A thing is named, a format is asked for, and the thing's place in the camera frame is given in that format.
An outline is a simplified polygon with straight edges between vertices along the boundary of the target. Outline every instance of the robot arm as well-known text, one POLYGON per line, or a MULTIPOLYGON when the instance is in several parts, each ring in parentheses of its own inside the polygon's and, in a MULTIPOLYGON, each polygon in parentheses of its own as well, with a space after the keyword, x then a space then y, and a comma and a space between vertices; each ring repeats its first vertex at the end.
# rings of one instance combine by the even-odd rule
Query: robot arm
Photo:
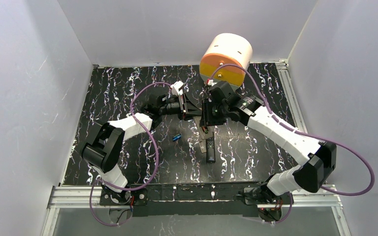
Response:
MULTIPOLYGON (((210 98, 203 100, 202 110, 190 102, 182 90, 182 82, 176 82, 171 88, 173 95, 170 98, 166 95, 150 97, 141 113, 135 114, 147 129, 155 129, 163 115, 177 114, 184 120, 202 116, 201 126, 222 125, 230 118, 267 136, 298 163, 290 170, 270 176, 258 188, 244 194, 246 198, 271 203, 277 196, 301 188, 317 192, 335 168, 335 144, 321 143, 281 127, 279 122, 294 129, 279 117, 276 122, 263 106, 263 101, 255 96, 241 97, 228 82, 218 82, 209 89, 210 98)), ((104 124, 96 122, 79 149, 80 155, 98 171, 104 181, 126 187, 127 179, 117 165, 122 143, 142 132, 144 129, 133 117, 104 124)), ((120 195, 124 194, 120 189, 108 188, 120 195)))
MULTIPOLYGON (((145 114, 136 113, 135 117, 147 129, 152 127, 153 120, 145 114)), ((96 121, 79 153, 100 174, 104 181, 115 186, 126 187, 128 181, 118 166, 118 160, 125 140, 145 132, 133 117, 100 123, 96 121)), ((108 186, 121 193, 122 190, 108 186)))
MULTIPOLYGON (((189 120, 200 116, 200 110, 193 105, 183 92, 183 83, 178 81, 171 86, 172 96, 150 97, 142 113, 135 117, 149 130, 154 130, 161 122, 162 115, 177 114, 180 119, 189 120)), ((101 178, 118 187, 127 187, 128 181, 118 166, 118 160, 125 140, 145 132, 133 117, 109 122, 96 121, 86 140, 79 147, 80 156, 86 160, 101 178)), ((125 192, 112 186, 104 186, 107 191, 117 193, 118 200, 127 200, 125 192)))
POLYGON ((279 122, 296 129, 283 119, 276 122, 263 101, 255 96, 241 97, 227 82, 218 82, 209 89, 211 101, 204 101, 202 119, 207 125, 219 125, 225 118, 241 122, 270 138, 288 152, 297 166, 280 174, 270 176, 267 181, 244 197, 254 196, 262 202, 272 202, 277 196, 297 189, 315 193, 333 172, 336 162, 336 145, 322 143, 317 139, 303 137, 280 126, 279 122))

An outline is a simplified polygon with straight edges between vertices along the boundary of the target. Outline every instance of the cable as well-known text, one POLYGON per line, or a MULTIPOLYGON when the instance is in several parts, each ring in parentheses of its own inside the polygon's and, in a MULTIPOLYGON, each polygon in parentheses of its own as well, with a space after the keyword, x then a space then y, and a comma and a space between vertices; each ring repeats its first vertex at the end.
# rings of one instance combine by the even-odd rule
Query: cable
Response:
POLYGON ((269 112, 269 114, 271 115, 271 117, 273 118, 273 120, 275 120, 280 126, 282 126, 283 128, 291 131, 291 132, 294 132, 296 134, 299 134, 299 135, 302 135, 302 136, 305 136, 305 137, 310 137, 310 138, 314 138, 314 139, 318 139, 318 140, 323 140, 323 141, 326 141, 326 142, 331 142, 331 143, 334 143, 340 147, 343 147, 345 149, 347 149, 348 151, 350 151, 351 153, 353 153, 354 155, 356 155, 363 163, 364 165, 366 165, 367 169, 369 170, 369 173, 370 173, 370 183, 369 183, 369 186, 367 186, 366 189, 360 191, 360 192, 356 192, 356 193, 345 193, 345 192, 340 192, 340 191, 336 191, 336 190, 332 190, 332 189, 329 189, 327 187, 324 187, 322 186, 321 188, 328 191, 328 192, 332 192, 332 193, 335 193, 335 194, 339 194, 339 195, 344 195, 344 196, 359 196, 359 195, 362 195, 362 194, 365 194, 367 192, 369 192, 372 188, 373 188, 373 185, 375 184, 375 172, 373 171, 373 168, 370 166, 370 164, 367 162, 366 159, 364 159, 356 150, 350 148, 350 147, 347 147, 346 145, 342 144, 342 143, 339 143, 337 141, 334 141, 334 140, 330 140, 330 139, 327 139, 327 138, 323 138, 323 137, 320 137, 318 135, 312 135, 312 134, 307 134, 307 133, 304 133, 304 132, 301 132, 301 131, 298 131, 296 129, 293 129, 287 125, 285 125, 284 123, 281 123, 279 121, 279 119, 276 117, 276 115, 273 113, 273 111, 270 109, 270 106, 269 106, 269 103, 267 102, 267 99, 266 97, 264 97, 264 95, 260 92, 258 86, 257 86, 257 83, 255 82, 253 76, 246 70, 244 69, 243 67, 239 66, 239 65, 235 65, 235 64, 224 64, 220 67, 218 67, 211 75, 210 79, 213 79, 215 74, 222 68, 226 67, 226 66, 233 66, 233 67, 237 67, 241 70, 243 70, 249 77, 250 79, 252 80, 253 84, 254 84, 254 87, 255 89, 257 90, 257 93, 258 95, 260 96, 260 98, 263 100, 264 102, 264 106, 266 107, 267 111, 269 112))
POLYGON ((147 184, 149 184, 149 183, 154 179, 154 176, 155 176, 156 173, 157 173, 157 169, 158 169, 158 147, 157 147, 156 141, 155 141, 154 137, 152 136, 152 134, 150 133, 150 131, 146 128, 146 126, 145 126, 143 123, 141 123, 141 122, 135 117, 135 112, 134 112, 133 107, 134 107, 134 101, 135 101, 135 100, 141 95, 141 93, 142 93, 144 90, 146 90, 146 89, 147 89, 148 87, 150 87, 150 86, 159 85, 159 84, 167 85, 167 86, 169 86, 169 87, 171 86, 171 84, 168 84, 168 83, 165 83, 165 82, 156 82, 156 83, 149 84, 149 85, 147 85, 146 87, 144 87, 144 88, 143 88, 143 89, 142 89, 142 90, 141 90, 141 91, 135 96, 135 98, 133 98, 133 99, 131 100, 131 104, 130 104, 130 109, 131 109, 132 117, 134 118, 134 120, 135 120, 138 124, 141 125, 141 127, 143 127, 143 129, 144 129, 144 130, 146 131, 146 133, 149 135, 149 137, 150 137, 150 139, 151 139, 151 141, 152 141, 152 143, 153 143, 154 150, 155 150, 155 152, 156 152, 155 166, 154 166, 153 173, 152 173, 152 175, 150 176, 150 178, 147 180, 147 182, 145 182, 144 184, 142 184, 142 185, 140 185, 140 186, 138 186, 138 187, 135 187, 135 188, 122 188, 122 187, 119 187, 119 186, 115 186, 114 184, 111 184, 111 183, 109 183, 109 182, 106 182, 106 181, 103 181, 103 180, 100 180, 100 179, 95 179, 94 183, 92 184, 91 194, 90 194, 90 196, 89 196, 89 207, 90 207, 90 209, 91 209, 91 213, 92 213, 93 217, 95 218, 95 220, 97 220, 97 222, 101 223, 102 225, 105 225, 105 226, 117 226, 117 225, 121 225, 121 224, 127 222, 128 219, 127 219, 126 221, 120 223, 120 224, 109 224, 109 223, 105 223, 105 222, 103 222, 102 220, 100 220, 100 219, 98 218, 98 216, 96 215, 96 213, 95 213, 95 211, 94 211, 94 209, 93 209, 93 207, 92 207, 92 193, 93 193, 93 191, 94 191, 95 184, 96 184, 97 182, 104 183, 104 184, 106 184, 106 185, 108 185, 108 186, 111 186, 111 187, 114 187, 114 188, 116 188, 116 189, 120 189, 120 190, 123 190, 123 191, 135 191, 135 190, 139 190, 139 189, 142 189, 142 188, 144 188, 145 186, 147 186, 147 184))
POLYGON ((132 196, 131 204, 129 204, 129 210, 132 212, 132 204, 134 203, 134 196, 132 196))
POLYGON ((127 212, 127 211, 129 211, 129 209, 123 210, 123 212, 121 212, 120 217, 118 217, 117 224, 118 224, 118 222, 120 221, 121 216, 122 216, 125 212, 127 212))
POLYGON ((276 221, 275 224, 279 224, 279 223, 283 222, 284 220, 286 220, 287 217, 290 214, 290 211, 292 210, 293 196, 292 196, 292 193, 287 193, 287 194, 289 195, 289 198, 290 198, 289 210, 287 210, 286 215, 284 215, 284 217, 282 219, 280 219, 279 221, 276 221))
POLYGON ((152 136, 151 132, 146 128, 146 126, 141 123, 141 121, 139 121, 137 119, 137 117, 135 117, 135 112, 134 112, 134 102, 135 100, 141 95, 141 93, 143 91, 145 91, 148 87, 151 87, 151 86, 154 86, 154 85, 167 85, 167 86, 171 86, 171 84, 168 84, 168 83, 165 83, 165 82, 155 82, 155 83, 152 83, 152 84, 149 84, 147 86, 145 86, 136 96, 135 98, 133 98, 131 100, 131 105, 130 105, 130 109, 131 109, 131 114, 132 114, 132 117, 134 118, 134 120, 139 124, 141 125, 141 127, 146 131, 146 133, 149 135, 152 143, 153 143, 153 146, 154 146, 154 150, 156 152, 156 157, 155 157, 155 165, 154 165, 154 170, 153 170, 153 173, 151 174, 150 178, 147 180, 147 182, 145 182, 144 184, 138 186, 138 187, 135 187, 135 188, 123 188, 123 187, 119 187, 119 186, 115 186, 109 182, 106 182, 104 181, 103 183, 108 185, 108 186, 111 186, 113 188, 116 188, 116 189, 120 189, 120 190, 123 190, 123 191, 135 191, 135 190, 139 190, 139 189, 142 189, 144 187, 147 186, 147 184, 149 184, 153 179, 154 179, 154 176, 156 176, 156 173, 157 173, 157 169, 158 169, 158 147, 157 147, 157 143, 154 139, 154 137, 152 136))

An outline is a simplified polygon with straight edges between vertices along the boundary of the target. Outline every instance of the white wall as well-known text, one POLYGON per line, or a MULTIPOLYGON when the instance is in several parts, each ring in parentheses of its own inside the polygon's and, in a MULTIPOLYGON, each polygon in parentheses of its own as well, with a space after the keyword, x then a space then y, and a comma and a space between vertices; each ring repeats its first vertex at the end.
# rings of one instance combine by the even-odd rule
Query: white wall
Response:
POLYGON ((59 0, 92 64, 199 64, 214 37, 245 37, 252 61, 287 58, 316 0, 59 0))
POLYGON ((0 0, 0 236, 40 234, 91 70, 56 0, 0 0))
MULTIPOLYGON (((341 199, 353 235, 378 235, 378 1, 320 0, 289 70, 309 131, 349 144, 373 166, 372 191, 341 199)), ((340 150, 330 181, 359 191, 369 174, 340 150)))

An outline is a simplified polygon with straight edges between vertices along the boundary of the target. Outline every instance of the purple cable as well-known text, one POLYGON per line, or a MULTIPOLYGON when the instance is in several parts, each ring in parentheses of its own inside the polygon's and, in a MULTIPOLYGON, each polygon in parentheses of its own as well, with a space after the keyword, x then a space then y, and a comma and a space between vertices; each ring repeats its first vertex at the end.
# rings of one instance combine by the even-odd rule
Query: purple cable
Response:
POLYGON ((101 224, 104 225, 104 226, 119 226, 119 225, 122 225, 122 224, 125 224, 126 222, 128 222, 128 220, 131 219, 132 215, 131 215, 129 218, 127 218, 125 221, 123 221, 123 222, 121 222, 121 223, 118 223, 118 224, 109 224, 109 223, 105 223, 105 222, 103 222, 101 219, 98 218, 98 216, 97 216, 96 213, 95 213, 94 208, 92 207, 92 193, 94 192, 95 184, 96 184, 97 182, 102 182, 102 181, 101 181, 100 179, 95 179, 94 183, 92 184, 91 195, 90 195, 90 197, 89 197, 89 207, 90 207, 90 209, 91 209, 91 213, 92 213, 92 215, 94 216, 95 220, 97 220, 97 222, 101 223, 101 224))
POLYGON ((132 114, 132 117, 134 118, 134 120, 139 123, 141 125, 141 127, 143 127, 143 129, 146 131, 146 133, 149 135, 152 143, 153 143, 153 146, 154 146, 154 150, 156 152, 156 158, 155 158, 155 164, 154 164, 154 170, 153 170, 153 173, 152 175, 150 176, 150 178, 147 180, 147 182, 145 182, 144 184, 138 186, 138 187, 135 187, 135 188, 122 188, 122 187, 119 187, 119 186, 115 186, 111 183, 108 183, 106 181, 104 181, 103 183, 106 184, 106 185, 109 185, 111 187, 114 187, 114 188, 117 188, 117 189, 120 189, 120 190, 123 190, 123 191, 135 191, 135 190, 139 190, 139 189, 142 189, 144 188, 145 186, 147 186, 147 184, 149 184, 153 179, 154 179, 154 176, 156 176, 156 173, 157 173, 157 169, 158 169, 158 147, 157 147, 157 143, 156 141, 154 140, 154 137, 151 135, 150 131, 146 128, 146 126, 141 123, 137 117, 135 117, 135 112, 134 112, 134 102, 135 100, 141 95, 141 93, 146 90, 148 87, 151 87, 153 85, 167 85, 167 86, 171 86, 171 84, 168 84, 168 83, 165 83, 165 82, 155 82, 155 83, 152 83, 152 84, 149 84, 147 86, 145 86, 136 96, 134 99, 131 100, 131 105, 130 105, 130 109, 131 109, 131 114, 132 114))
POLYGON ((94 181, 94 183, 92 184, 92 188, 91 188, 91 195, 89 196, 89 207, 90 207, 90 209, 91 209, 91 213, 92 213, 92 215, 94 216, 95 220, 97 220, 97 222, 101 223, 102 225, 105 225, 105 226, 118 226, 118 225, 122 225, 122 224, 124 224, 125 222, 127 222, 128 219, 130 219, 131 217, 128 218, 127 220, 125 220, 124 222, 119 223, 119 224, 108 224, 108 223, 103 222, 102 220, 100 220, 100 219, 97 217, 97 215, 95 214, 94 209, 92 208, 92 193, 93 193, 93 191, 94 191, 94 187, 95 187, 95 184, 96 184, 97 182, 102 182, 102 183, 104 183, 104 184, 106 184, 106 185, 109 185, 109 186, 114 187, 114 188, 117 188, 117 189, 121 189, 121 190, 123 190, 123 191, 135 191, 135 190, 139 190, 139 189, 142 189, 142 188, 144 188, 145 186, 147 186, 147 184, 149 184, 149 183, 154 179, 154 176, 156 176, 157 169, 158 169, 158 147, 157 147, 156 141, 155 141, 154 137, 152 136, 152 134, 150 133, 150 131, 146 128, 146 126, 145 126, 143 123, 141 123, 141 121, 139 121, 139 120, 137 119, 137 117, 135 117, 135 112, 134 112, 134 110, 133 110, 133 107, 134 107, 134 102, 135 102, 135 100, 141 95, 141 93, 142 93, 144 90, 146 90, 146 89, 147 89, 148 87, 150 87, 150 86, 153 86, 153 85, 159 85, 159 84, 167 85, 167 86, 169 86, 169 87, 171 86, 171 84, 168 84, 168 83, 165 83, 165 82, 155 82, 155 83, 149 84, 149 85, 147 85, 146 87, 144 87, 144 88, 143 88, 143 89, 142 89, 142 90, 141 90, 141 91, 140 91, 140 92, 139 92, 139 93, 138 93, 138 94, 137 94, 137 95, 131 100, 131 105, 130 105, 130 109, 131 109, 132 117, 134 118, 134 120, 135 120, 138 124, 141 125, 141 127, 143 127, 143 129, 146 131, 146 133, 149 135, 151 141, 153 142, 154 150, 155 150, 155 152, 156 152, 156 158, 155 158, 155 165, 154 165, 153 173, 152 173, 152 175, 150 176, 150 178, 147 180, 147 182, 145 182, 143 185, 140 185, 140 186, 135 187, 135 188, 122 188, 122 187, 119 187, 119 186, 113 185, 113 184, 111 184, 111 183, 109 183, 109 182, 102 181, 102 180, 100 180, 100 179, 96 179, 96 180, 94 181))
POLYGON ((367 192, 369 192, 372 188, 373 188, 373 185, 375 184, 375 172, 373 171, 373 168, 370 166, 370 164, 368 163, 368 161, 366 159, 364 159, 364 157, 362 157, 356 150, 350 148, 350 147, 347 147, 346 145, 342 144, 342 143, 339 143, 337 141, 334 141, 334 140, 330 140, 330 139, 327 139, 327 138, 323 138, 323 137, 320 137, 320 136, 317 136, 317 135, 312 135, 312 134, 307 134, 307 133, 304 133, 304 132, 301 132, 301 131, 298 131, 298 130, 295 130, 287 125, 285 125, 284 123, 281 123, 279 122, 279 119, 275 116, 275 114, 273 113, 273 111, 270 109, 270 106, 269 106, 269 103, 267 102, 267 99, 266 97, 260 92, 260 90, 258 89, 258 86, 257 86, 257 83, 254 81, 254 78, 253 76, 246 70, 244 69, 243 67, 239 66, 239 65, 235 65, 235 64, 224 64, 220 67, 218 67, 211 75, 211 79, 214 78, 215 74, 222 68, 226 67, 226 66, 233 66, 233 67, 237 67, 239 69, 242 69, 249 77, 250 79, 252 80, 253 84, 254 84, 254 87, 255 89, 257 90, 257 93, 258 95, 260 96, 260 98, 263 100, 264 102, 264 106, 266 107, 267 111, 269 112, 269 114, 272 116, 272 118, 280 125, 282 126, 283 128, 291 131, 291 132, 294 132, 296 134, 299 134, 299 135, 302 135, 302 136, 306 136, 306 137, 310 137, 310 138, 314 138, 314 139, 319 139, 319 140, 323 140, 323 141, 327 141, 327 142, 332 142, 340 147, 343 147, 345 149, 347 149, 348 151, 350 151, 351 153, 353 153, 354 155, 356 155, 363 163, 364 165, 367 167, 367 169, 369 170, 369 173, 370 173, 370 183, 369 183, 369 186, 367 186, 366 189, 360 191, 360 192, 356 192, 356 193, 345 193, 345 192, 340 192, 340 191, 336 191, 336 190, 332 190, 330 188, 327 188, 327 187, 324 187, 322 186, 321 188, 328 191, 328 192, 332 192, 332 193, 335 193, 335 194, 339 194, 339 195, 344 195, 344 196, 359 196, 359 195, 362 195, 362 194, 365 194, 367 192))

